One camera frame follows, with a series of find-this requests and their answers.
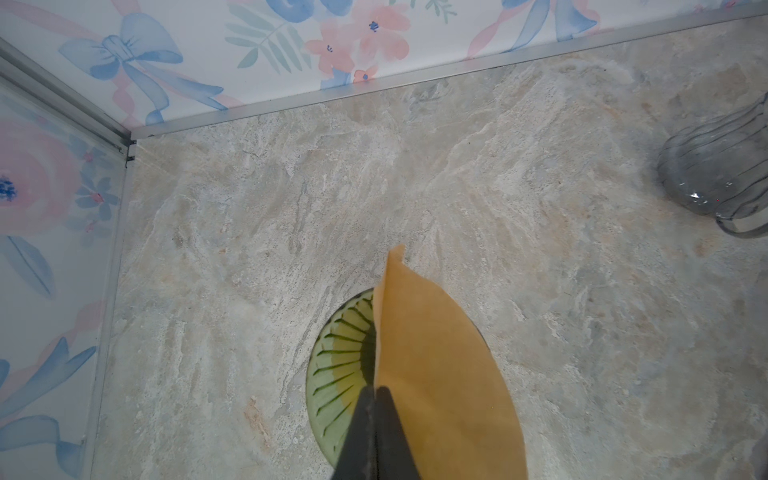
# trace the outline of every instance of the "green bowl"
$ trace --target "green bowl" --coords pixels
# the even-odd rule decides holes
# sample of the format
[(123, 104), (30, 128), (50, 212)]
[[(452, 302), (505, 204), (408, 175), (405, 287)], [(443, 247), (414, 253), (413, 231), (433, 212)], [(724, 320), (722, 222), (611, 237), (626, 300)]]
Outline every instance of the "green bowl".
[(373, 384), (373, 289), (347, 300), (320, 330), (306, 369), (306, 410), (323, 455), (339, 461), (360, 390)]

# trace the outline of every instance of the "marble countertop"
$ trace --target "marble countertop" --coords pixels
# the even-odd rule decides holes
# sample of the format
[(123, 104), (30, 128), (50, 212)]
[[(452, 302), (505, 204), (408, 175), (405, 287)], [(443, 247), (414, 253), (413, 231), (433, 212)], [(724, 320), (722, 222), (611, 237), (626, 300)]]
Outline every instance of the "marble countertop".
[(655, 164), (765, 91), (768, 17), (141, 141), (94, 478), (328, 478), (308, 355), (400, 242), (487, 339), (531, 480), (764, 478), (768, 238)]

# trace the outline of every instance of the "brown paper filter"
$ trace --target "brown paper filter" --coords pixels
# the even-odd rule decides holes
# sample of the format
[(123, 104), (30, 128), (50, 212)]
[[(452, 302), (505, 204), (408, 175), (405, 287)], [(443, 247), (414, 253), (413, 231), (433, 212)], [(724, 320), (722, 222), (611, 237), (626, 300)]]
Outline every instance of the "brown paper filter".
[(392, 392), (424, 480), (528, 478), (515, 407), (485, 341), (442, 288), (389, 252), (373, 294), (375, 385)]

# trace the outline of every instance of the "floral wallpaper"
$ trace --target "floral wallpaper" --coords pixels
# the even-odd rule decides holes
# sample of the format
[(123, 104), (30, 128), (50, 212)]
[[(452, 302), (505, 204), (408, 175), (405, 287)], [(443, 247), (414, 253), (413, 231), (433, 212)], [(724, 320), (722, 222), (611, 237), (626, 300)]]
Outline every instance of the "floral wallpaper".
[(81, 476), (124, 176), (0, 87), (1, 480)]
[(0, 0), (128, 128), (760, 0)]

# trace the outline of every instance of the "black tongs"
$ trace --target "black tongs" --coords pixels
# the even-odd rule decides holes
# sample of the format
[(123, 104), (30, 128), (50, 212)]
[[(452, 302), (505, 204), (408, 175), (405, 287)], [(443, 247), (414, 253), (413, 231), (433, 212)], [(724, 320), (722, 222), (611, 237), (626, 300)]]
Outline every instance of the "black tongs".
[(420, 480), (392, 393), (360, 390), (339, 463), (331, 480)]

